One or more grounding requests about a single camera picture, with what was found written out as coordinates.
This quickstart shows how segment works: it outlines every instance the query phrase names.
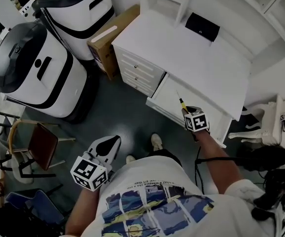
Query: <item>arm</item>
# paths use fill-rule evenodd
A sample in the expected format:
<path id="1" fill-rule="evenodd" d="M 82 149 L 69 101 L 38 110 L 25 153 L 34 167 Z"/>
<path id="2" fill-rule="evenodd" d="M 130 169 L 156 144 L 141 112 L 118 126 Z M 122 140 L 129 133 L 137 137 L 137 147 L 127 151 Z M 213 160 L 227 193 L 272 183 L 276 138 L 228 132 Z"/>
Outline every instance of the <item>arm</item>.
<path id="1" fill-rule="evenodd" d="M 194 134 L 203 149 L 204 158 L 229 157 L 207 131 L 202 130 Z M 233 161 L 213 160 L 208 161 L 207 166 L 220 194 L 224 194 L 231 184 L 243 179 Z"/>
<path id="2" fill-rule="evenodd" d="M 92 192 L 82 189 L 66 223 L 66 235 L 80 237 L 84 230 L 95 220 L 99 203 L 99 190 Z"/>

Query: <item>black and white marker cube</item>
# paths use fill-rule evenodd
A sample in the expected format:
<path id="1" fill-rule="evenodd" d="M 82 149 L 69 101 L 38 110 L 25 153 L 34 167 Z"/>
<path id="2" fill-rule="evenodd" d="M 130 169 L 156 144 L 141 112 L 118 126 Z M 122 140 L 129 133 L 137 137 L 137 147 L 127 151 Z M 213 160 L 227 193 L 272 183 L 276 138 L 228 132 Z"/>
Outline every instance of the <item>black and white marker cube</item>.
<path id="1" fill-rule="evenodd" d="M 281 115 L 280 121 L 281 121 L 281 122 L 282 122 L 282 121 L 285 121 L 285 113 Z"/>
<path id="2" fill-rule="evenodd" d="M 77 158 L 70 174 L 78 185 L 91 191 L 107 181 L 107 168 L 82 157 Z"/>
<path id="3" fill-rule="evenodd" d="M 198 132 L 209 128 L 209 123 L 202 110 L 184 115 L 186 127 L 192 132 Z"/>

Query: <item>white t-shirt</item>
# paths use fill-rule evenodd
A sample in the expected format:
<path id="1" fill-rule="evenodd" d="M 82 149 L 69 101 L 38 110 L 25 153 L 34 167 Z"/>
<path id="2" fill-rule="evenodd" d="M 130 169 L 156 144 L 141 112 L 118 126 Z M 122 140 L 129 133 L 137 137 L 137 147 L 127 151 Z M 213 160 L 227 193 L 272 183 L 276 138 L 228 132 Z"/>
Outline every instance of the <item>white t-shirt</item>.
<path id="1" fill-rule="evenodd" d="M 203 195 L 174 160 L 154 156 L 122 167 L 101 191 L 96 219 L 81 237 L 273 237 L 281 219 L 258 222 L 249 180 Z"/>

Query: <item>white robot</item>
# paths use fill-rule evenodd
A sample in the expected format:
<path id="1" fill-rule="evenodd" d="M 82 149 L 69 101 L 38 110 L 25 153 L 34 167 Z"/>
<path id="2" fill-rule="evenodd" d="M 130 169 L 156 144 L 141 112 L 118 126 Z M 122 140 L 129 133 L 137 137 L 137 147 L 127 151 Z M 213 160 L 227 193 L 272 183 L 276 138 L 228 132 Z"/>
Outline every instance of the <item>white robot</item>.
<path id="1" fill-rule="evenodd" d="M 98 80 L 42 24 L 15 26 L 0 45 L 0 92 L 70 122 L 82 120 Z"/>
<path id="2" fill-rule="evenodd" d="M 36 0 L 32 6 L 42 12 L 43 24 L 82 61 L 94 59 L 87 40 L 115 16 L 111 0 Z"/>

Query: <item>white desk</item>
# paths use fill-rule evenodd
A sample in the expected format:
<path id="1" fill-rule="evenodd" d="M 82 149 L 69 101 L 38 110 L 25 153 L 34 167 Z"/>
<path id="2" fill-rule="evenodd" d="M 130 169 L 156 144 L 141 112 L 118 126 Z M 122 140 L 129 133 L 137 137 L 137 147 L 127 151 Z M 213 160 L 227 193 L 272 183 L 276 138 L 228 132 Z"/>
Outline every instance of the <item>white desk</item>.
<path id="1" fill-rule="evenodd" d="M 178 90 L 187 105 L 208 114 L 212 137 L 225 147 L 231 120 L 239 120 L 242 112 L 249 60 L 220 36 L 210 42 L 185 22 L 174 28 L 153 10 L 136 18 L 112 44 L 123 80 L 149 96 L 147 105 L 184 126 Z M 153 91 L 161 71 L 167 75 Z"/>
<path id="2" fill-rule="evenodd" d="M 220 37 L 211 43 L 165 16 L 148 11 L 113 42 L 188 84 L 236 120 L 244 104 L 251 63 Z"/>

